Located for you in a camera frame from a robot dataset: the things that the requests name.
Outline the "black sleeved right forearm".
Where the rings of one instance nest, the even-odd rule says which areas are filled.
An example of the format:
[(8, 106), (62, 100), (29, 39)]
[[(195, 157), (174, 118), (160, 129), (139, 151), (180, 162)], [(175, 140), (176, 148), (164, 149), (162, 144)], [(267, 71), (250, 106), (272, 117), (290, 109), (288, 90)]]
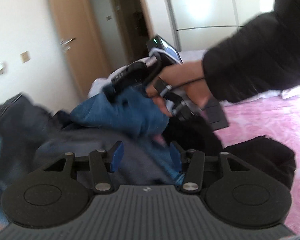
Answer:
[(203, 71), (219, 101), (232, 103), (300, 85), (300, 0), (276, 0), (206, 52)]

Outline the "person's right hand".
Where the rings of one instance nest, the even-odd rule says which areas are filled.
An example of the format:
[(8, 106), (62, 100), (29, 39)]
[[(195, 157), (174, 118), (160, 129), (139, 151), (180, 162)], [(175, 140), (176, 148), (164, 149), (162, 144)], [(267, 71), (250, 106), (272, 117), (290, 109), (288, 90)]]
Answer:
[(202, 61), (174, 64), (163, 69), (157, 76), (173, 88), (181, 88), (189, 99), (203, 108), (211, 98), (211, 92), (204, 79)]

